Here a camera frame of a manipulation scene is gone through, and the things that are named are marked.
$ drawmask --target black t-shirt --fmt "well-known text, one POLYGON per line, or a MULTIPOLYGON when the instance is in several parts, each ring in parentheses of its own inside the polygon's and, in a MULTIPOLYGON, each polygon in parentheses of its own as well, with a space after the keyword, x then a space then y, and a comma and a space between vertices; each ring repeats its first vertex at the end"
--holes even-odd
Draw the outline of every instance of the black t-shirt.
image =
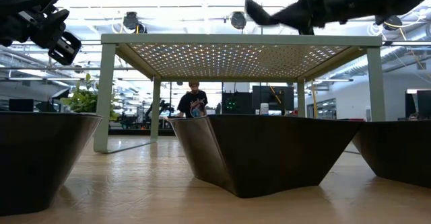
POLYGON ((187 118, 204 116, 205 106, 208 104, 207 94, 199 90, 197 94, 187 92, 178 105, 178 110, 185 113, 187 118))

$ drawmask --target wooden table surface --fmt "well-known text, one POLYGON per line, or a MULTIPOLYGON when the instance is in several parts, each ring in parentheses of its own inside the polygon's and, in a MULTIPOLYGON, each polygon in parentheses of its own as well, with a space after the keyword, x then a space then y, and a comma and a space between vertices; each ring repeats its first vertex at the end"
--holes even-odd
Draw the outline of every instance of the wooden table surface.
POLYGON ((195 179, 176 138, 161 137, 112 155, 90 143, 51 208, 0 223, 429 224, 431 190, 378 178, 360 155, 344 153, 320 186, 240 199, 195 179))

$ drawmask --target robotic arm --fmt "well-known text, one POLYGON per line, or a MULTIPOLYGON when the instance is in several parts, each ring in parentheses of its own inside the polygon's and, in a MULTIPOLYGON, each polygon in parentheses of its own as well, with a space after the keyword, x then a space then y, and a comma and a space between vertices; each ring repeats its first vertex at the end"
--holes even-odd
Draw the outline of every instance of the robotic arm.
MULTIPOLYGON (((165 110, 169 110, 171 112, 174 112, 175 109, 173 107, 170 106, 169 103, 166 103, 165 100, 162 100, 159 104, 160 110, 159 110, 159 115, 161 115, 161 113, 165 110)), ((147 110, 147 112, 145 113, 145 118, 148 119, 150 117, 150 113, 153 110, 153 104, 151 104, 150 108, 147 110)))
POLYGON ((246 0, 246 12, 261 26, 284 24, 299 34, 313 35, 314 27, 326 23, 347 23, 348 20, 374 15, 376 24, 393 15, 403 15, 424 0, 298 0, 274 15, 269 15, 253 0, 246 0))
POLYGON ((0 0, 0 44, 10 46, 14 40, 31 39, 48 55, 70 65, 81 48, 81 42, 65 32, 67 10, 58 11, 58 0, 0 0))

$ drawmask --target person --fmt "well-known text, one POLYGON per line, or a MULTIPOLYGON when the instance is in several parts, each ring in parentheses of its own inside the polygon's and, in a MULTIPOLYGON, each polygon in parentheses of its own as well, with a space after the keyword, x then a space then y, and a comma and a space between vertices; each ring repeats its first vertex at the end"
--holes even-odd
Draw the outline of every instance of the person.
POLYGON ((180 100, 178 105, 179 117, 194 118, 206 116, 206 105, 208 104, 207 94, 199 90, 199 82, 189 82, 190 91, 187 92, 180 100))

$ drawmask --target computer monitor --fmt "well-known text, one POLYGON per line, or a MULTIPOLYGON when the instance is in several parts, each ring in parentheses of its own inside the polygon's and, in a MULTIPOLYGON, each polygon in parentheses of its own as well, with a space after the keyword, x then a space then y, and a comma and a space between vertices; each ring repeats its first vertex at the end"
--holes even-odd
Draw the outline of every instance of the computer monitor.
POLYGON ((412 114, 416 113, 418 110, 416 109, 415 99, 413 94, 406 93, 405 94, 405 118, 409 118, 412 114))
POLYGON ((33 112, 33 99, 9 99, 9 111, 13 112, 33 112))
MULTIPOLYGON (((295 110, 294 103, 294 88, 288 86, 273 87, 274 91, 280 98, 281 91, 284 92, 284 110, 295 110)), ((252 107, 253 109, 260 109, 261 103, 268 103, 270 110, 281 110, 277 98, 271 91, 270 86, 253 86, 252 107)))
POLYGON ((222 114, 256 114, 251 107, 252 93, 236 92, 222 94, 222 114), (230 102, 235 102, 232 108, 227 107, 230 102))
POLYGON ((418 112, 422 117, 431 117, 431 90, 418 90, 418 112))

